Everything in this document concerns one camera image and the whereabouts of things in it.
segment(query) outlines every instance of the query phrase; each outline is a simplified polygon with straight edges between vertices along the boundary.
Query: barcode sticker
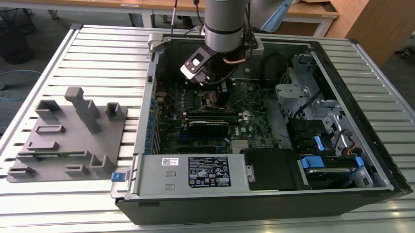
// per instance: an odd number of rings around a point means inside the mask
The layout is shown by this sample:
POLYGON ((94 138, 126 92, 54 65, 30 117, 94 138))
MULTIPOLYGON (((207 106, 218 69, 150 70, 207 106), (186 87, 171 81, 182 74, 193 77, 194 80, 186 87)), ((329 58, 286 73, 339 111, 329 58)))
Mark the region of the barcode sticker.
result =
POLYGON ((162 166, 179 166, 179 158, 163 158, 162 166))
POLYGON ((127 6, 127 7, 139 7, 138 4, 121 4, 122 6, 127 6))

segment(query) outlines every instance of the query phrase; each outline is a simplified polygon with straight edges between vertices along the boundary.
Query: blue plastic tab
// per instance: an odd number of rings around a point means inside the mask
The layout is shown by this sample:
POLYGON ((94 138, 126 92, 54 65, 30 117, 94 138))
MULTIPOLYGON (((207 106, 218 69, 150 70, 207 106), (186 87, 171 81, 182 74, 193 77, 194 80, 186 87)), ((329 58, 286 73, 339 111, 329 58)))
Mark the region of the blue plastic tab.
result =
POLYGON ((125 182, 126 181, 126 173, 125 172, 114 172, 111 174, 113 182, 125 182))
POLYGON ((361 157, 357 157, 357 163, 358 163, 359 167, 365 166, 365 162, 363 162, 363 159, 361 157))
POLYGON ((321 140, 321 137, 315 136, 314 139, 317 140, 317 143, 318 143, 318 146, 319 146, 319 150, 321 151, 326 150, 325 146, 323 146, 323 143, 322 143, 322 140, 321 140))
POLYGON ((303 168, 325 168, 323 159, 319 156, 306 156, 301 163, 303 165, 303 168))
POLYGON ((281 23, 283 22, 289 9, 291 7, 293 0, 285 0, 283 4, 279 6, 261 29, 266 32, 275 32, 281 26, 281 23))
POLYGON ((307 163, 306 159, 301 160, 301 164, 303 165, 305 169, 309 168, 309 163, 307 163))

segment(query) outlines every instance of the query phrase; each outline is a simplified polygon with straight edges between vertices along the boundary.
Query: gray 3d printed holder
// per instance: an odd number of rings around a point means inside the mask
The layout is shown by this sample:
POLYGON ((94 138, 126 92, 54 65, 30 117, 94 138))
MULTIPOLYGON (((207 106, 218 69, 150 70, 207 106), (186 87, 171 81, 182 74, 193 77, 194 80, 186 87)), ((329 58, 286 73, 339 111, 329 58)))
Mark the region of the gray 3d printed holder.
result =
POLYGON ((70 87, 74 106, 40 101, 38 122, 16 156, 7 180, 19 182, 102 180, 117 168, 127 107, 95 106, 80 87, 70 87))

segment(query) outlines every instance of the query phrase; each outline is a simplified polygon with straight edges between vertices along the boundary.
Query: blue cable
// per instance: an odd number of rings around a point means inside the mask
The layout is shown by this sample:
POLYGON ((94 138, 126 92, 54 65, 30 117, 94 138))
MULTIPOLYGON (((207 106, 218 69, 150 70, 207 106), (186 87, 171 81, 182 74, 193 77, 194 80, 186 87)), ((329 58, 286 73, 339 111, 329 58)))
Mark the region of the blue cable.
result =
MULTIPOLYGON (((10 71, 2 73, 0 76, 4 74, 16 73, 16 72, 36 73, 36 74, 39 74, 39 76, 42 75, 42 72, 39 72, 39 71, 30 70, 30 69, 20 69, 20 70, 10 70, 10 71)), ((8 99, 8 98, 0 97, 0 100, 19 101, 19 100, 24 100, 24 99, 8 99)))
POLYGON ((26 99, 8 99, 8 98, 0 97, 0 100, 19 101, 19 100, 26 100, 26 99))
POLYGON ((8 74, 8 73, 16 73, 16 72, 28 72, 28 73, 36 73, 36 74, 42 75, 42 72, 39 72, 39 71, 30 70, 30 69, 20 69, 20 70, 10 70, 10 71, 2 73, 0 76, 4 74, 8 74))

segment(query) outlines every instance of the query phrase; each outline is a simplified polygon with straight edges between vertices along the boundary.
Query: copper pipe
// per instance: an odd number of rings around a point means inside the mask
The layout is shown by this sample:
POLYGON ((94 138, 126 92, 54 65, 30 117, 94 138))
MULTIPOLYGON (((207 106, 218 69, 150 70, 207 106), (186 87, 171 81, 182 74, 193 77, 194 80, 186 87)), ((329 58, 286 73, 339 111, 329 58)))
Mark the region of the copper pipe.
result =
POLYGON ((241 63, 245 63, 247 61, 247 59, 241 59, 241 60, 237 60, 237 61, 230 61, 227 58, 223 59, 225 63, 227 63, 229 65, 238 65, 241 63))

